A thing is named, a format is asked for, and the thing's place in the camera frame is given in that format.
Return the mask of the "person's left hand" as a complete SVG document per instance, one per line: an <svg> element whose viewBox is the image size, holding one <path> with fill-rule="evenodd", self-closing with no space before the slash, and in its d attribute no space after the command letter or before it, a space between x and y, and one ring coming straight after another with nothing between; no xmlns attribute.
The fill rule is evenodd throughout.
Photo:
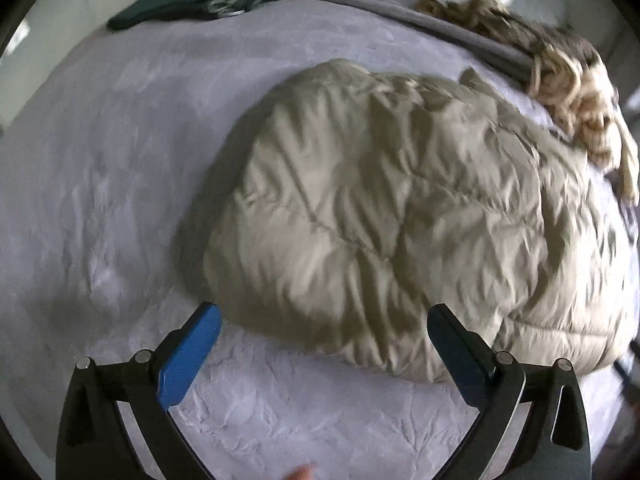
<svg viewBox="0 0 640 480"><path fill-rule="evenodd" d="M314 480L314 464L298 466L290 471L282 480Z"/></svg>

